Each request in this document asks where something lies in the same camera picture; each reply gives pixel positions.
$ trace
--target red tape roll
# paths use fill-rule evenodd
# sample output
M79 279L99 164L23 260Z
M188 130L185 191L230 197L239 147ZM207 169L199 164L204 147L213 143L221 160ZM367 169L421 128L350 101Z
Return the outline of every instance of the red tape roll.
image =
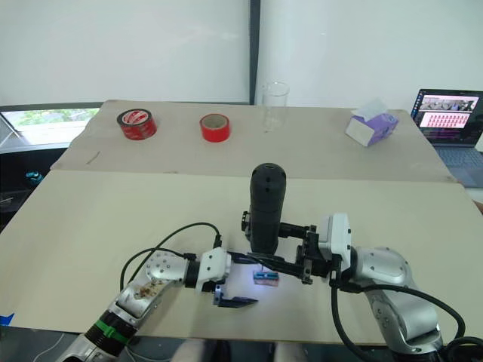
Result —
M129 109L121 113L118 115L118 124L130 140L145 140L157 130L151 112L146 109Z
M229 137L229 119L225 115L211 113L200 122L203 138L209 142L223 142Z

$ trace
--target clear glass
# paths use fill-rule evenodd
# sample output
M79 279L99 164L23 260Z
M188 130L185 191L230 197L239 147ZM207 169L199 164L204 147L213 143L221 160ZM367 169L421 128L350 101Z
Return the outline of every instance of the clear glass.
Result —
M281 81L267 83L263 87L262 104L265 107L263 115L263 130L270 132L283 126L287 118L287 98L290 88Z

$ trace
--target purple tissue box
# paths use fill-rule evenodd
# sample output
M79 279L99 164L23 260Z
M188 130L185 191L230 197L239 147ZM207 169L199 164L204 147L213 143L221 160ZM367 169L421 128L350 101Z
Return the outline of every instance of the purple tissue box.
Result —
M363 146L370 146L388 137L397 126L399 120L389 113L381 113L369 121L354 115L350 118L346 134Z

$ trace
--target window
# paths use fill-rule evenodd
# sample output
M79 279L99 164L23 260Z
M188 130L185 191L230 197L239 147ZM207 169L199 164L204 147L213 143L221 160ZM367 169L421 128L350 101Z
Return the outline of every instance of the window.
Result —
M0 108L0 152L67 147L99 111L100 103Z

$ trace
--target table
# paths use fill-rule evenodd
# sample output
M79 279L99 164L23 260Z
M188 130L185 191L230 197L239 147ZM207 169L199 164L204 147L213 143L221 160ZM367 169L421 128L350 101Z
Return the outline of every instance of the table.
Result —
M355 246L395 248L422 290L458 310L469 335L483 334L483 219L461 185L288 177L282 221L347 212ZM15 312L17 327L84 332L117 294L124 261L190 222L213 222L224 247L248 251L240 230L248 185L248 177L51 171L0 234L0 314ZM212 242L210 229L197 228L167 245L201 253ZM277 254L293 260L297 244L281 240ZM278 287L255 286L253 268L233 268L227 296L256 305L218 308L209 294L171 290L140 334L340 342L326 284L282 275ZM355 341L383 342L363 296L342 294L340 313ZM454 322L438 316L448 341Z
M124 137L115 120L132 108L151 111L153 137ZM202 139L198 122L213 112L231 121L226 142ZM350 109L289 107L286 125L265 133L260 106L109 100L53 168L245 176L275 162L296 178L455 182L409 114L391 112L400 120L394 134L365 148L344 133Z

